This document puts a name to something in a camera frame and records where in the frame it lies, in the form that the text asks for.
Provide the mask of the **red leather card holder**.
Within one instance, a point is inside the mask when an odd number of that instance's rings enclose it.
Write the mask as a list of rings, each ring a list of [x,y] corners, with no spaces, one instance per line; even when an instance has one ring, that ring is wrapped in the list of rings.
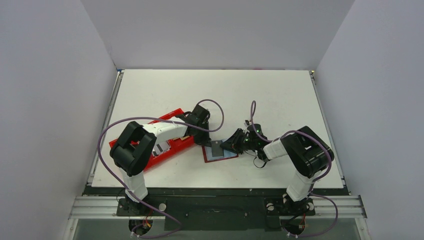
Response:
[[[221,147],[221,144],[225,141],[225,138],[221,140],[211,140],[206,146],[202,146],[203,160],[205,163],[213,163],[239,157],[237,153]]]

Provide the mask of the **dark grey credit card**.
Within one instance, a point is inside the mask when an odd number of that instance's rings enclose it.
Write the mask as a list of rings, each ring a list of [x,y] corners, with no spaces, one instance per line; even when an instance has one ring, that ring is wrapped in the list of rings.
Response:
[[[213,140],[211,141],[211,155],[214,158],[224,157],[224,150],[221,148],[221,144],[223,142],[221,140]]]

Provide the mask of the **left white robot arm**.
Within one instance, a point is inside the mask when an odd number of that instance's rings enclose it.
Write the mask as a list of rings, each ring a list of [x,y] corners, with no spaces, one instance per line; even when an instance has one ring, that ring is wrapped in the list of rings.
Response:
[[[159,144],[184,137],[193,137],[194,143],[204,145],[209,137],[210,112],[197,104],[192,111],[177,113],[164,119],[158,118],[152,123],[139,124],[129,122],[117,138],[109,152],[115,165],[123,174],[127,186],[126,198],[129,208],[136,215],[143,215],[149,209],[145,197],[148,190],[145,184],[144,170]]]

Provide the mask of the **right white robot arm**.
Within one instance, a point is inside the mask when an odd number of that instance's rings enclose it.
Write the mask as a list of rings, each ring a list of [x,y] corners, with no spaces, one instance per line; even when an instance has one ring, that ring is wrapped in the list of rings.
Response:
[[[302,207],[302,201],[311,195],[315,182],[328,174],[334,160],[332,149],[308,126],[270,140],[263,134],[262,126],[253,123],[246,130],[237,129],[220,147],[235,154],[255,152],[265,164],[288,156],[295,174],[282,196],[282,207],[289,214]]]

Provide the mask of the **silver striped card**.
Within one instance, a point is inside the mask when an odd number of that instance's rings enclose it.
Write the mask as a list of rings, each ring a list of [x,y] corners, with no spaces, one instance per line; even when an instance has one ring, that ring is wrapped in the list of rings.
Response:
[[[156,144],[152,150],[152,155],[154,157],[157,157],[165,152],[167,152],[169,149],[171,148],[171,146],[169,145],[169,143],[167,141],[161,142],[159,144]]]

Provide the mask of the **red plastic compartment tray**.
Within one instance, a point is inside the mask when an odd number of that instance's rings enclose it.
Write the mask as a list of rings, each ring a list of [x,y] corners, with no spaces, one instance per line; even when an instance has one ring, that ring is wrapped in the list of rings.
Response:
[[[172,117],[183,114],[184,111],[181,108],[177,108],[161,117],[163,120],[170,120]],[[117,138],[110,141],[109,147],[112,148],[117,142]],[[157,144],[151,153],[150,159],[145,167],[145,171],[158,166],[165,162],[167,159],[177,155],[178,153],[191,148],[195,145],[194,136],[185,136],[180,138],[170,139]]]

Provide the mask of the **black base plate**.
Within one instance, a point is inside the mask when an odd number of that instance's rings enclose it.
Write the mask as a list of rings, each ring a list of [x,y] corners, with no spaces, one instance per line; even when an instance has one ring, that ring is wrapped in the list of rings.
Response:
[[[115,197],[119,216],[130,226],[146,229],[154,220],[163,220],[167,231],[231,231],[264,229],[278,231],[282,224],[301,227],[304,217],[316,214],[312,197],[336,203],[329,196],[348,196],[345,189],[317,189],[300,202],[284,203],[283,188],[151,188],[141,204],[126,197],[122,188],[87,187],[82,197]]]

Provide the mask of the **aluminium rail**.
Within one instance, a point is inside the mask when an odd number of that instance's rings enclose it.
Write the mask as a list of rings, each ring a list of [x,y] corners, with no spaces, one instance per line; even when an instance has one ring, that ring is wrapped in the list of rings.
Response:
[[[362,199],[359,195],[329,196],[335,202],[340,219],[367,218]],[[315,210],[315,218],[332,218],[335,216],[335,208],[329,200],[312,197]],[[114,196],[78,196],[74,200],[69,218],[70,219],[136,219],[144,216],[118,215],[119,209],[117,198]]]

